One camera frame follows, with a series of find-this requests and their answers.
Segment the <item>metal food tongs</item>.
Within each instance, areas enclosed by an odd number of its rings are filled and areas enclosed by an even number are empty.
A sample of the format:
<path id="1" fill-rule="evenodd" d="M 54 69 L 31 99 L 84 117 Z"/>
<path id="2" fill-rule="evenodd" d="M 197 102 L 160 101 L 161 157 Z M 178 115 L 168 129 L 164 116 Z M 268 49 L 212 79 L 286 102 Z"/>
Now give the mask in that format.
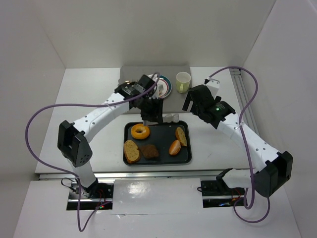
<path id="1" fill-rule="evenodd" d="M 179 122 L 179 114 L 166 114 L 162 117 L 158 117 L 157 119 L 153 120 L 143 120 L 144 126 L 150 126 L 155 124 L 162 124 L 162 123 L 171 123 L 171 122 Z"/>

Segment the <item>small seeded bread slice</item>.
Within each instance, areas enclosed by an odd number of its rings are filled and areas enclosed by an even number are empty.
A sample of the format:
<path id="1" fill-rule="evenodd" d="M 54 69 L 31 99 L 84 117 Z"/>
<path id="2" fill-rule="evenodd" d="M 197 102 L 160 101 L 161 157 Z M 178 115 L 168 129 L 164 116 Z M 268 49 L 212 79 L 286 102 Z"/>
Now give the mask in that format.
<path id="1" fill-rule="evenodd" d="M 175 136 L 179 140 L 181 146 L 187 147 L 187 139 L 184 130 L 181 127 L 177 127 L 175 131 Z"/>

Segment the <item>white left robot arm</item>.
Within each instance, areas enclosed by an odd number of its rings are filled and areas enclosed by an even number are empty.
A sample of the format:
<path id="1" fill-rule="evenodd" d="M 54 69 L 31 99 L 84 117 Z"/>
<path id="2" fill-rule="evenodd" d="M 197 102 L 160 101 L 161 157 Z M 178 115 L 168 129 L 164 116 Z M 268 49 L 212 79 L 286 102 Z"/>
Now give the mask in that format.
<path id="1" fill-rule="evenodd" d="M 132 108 L 141 111 L 144 121 L 162 122 L 163 100 L 159 87 L 144 76 L 138 82 L 120 84 L 110 97 L 82 118 L 70 123 L 64 120 L 58 129 L 57 147 L 78 176 L 81 191 L 92 197 L 101 189 L 89 160 L 93 152 L 90 142 L 112 120 Z"/>

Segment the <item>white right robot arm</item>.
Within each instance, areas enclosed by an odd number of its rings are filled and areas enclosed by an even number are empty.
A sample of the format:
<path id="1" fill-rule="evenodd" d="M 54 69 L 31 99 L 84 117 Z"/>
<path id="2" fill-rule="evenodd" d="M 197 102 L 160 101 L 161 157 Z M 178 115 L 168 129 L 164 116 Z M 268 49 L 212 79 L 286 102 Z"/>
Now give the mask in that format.
<path id="1" fill-rule="evenodd" d="M 293 157 L 285 151 L 279 152 L 262 140 L 244 122 L 239 120 L 235 110 L 213 97 L 206 85 L 198 85 L 188 91 L 183 110 L 189 109 L 204 122 L 227 135 L 251 158 L 252 167 L 247 170 L 226 169 L 216 179 L 228 188 L 254 188 L 269 198 L 287 181 L 292 172 Z"/>

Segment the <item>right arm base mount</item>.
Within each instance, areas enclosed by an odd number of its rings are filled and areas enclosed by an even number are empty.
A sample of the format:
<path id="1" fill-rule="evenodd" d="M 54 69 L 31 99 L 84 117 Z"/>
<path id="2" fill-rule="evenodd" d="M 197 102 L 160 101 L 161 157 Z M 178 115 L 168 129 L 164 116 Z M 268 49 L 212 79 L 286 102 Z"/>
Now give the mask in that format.
<path id="1" fill-rule="evenodd" d="M 197 191 L 202 194 L 203 208 L 243 206 L 245 189 L 219 188 L 215 180 L 202 180 Z"/>

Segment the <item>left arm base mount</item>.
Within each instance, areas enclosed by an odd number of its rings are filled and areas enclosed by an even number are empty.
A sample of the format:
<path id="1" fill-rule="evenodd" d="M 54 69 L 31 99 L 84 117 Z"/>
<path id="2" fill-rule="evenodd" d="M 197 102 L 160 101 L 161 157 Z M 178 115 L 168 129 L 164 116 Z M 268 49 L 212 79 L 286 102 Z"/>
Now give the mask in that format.
<path id="1" fill-rule="evenodd" d="M 76 179 L 62 178 L 61 185 L 69 189 L 66 207 L 68 211 L 77 209 L 78 198 L 80 198 L 80 210 L 112 209 L 114 181 L 100 182 L 97 188 L 89 193 L 81 189 L 81 195 L 79 195 L 79 186 Z"/>

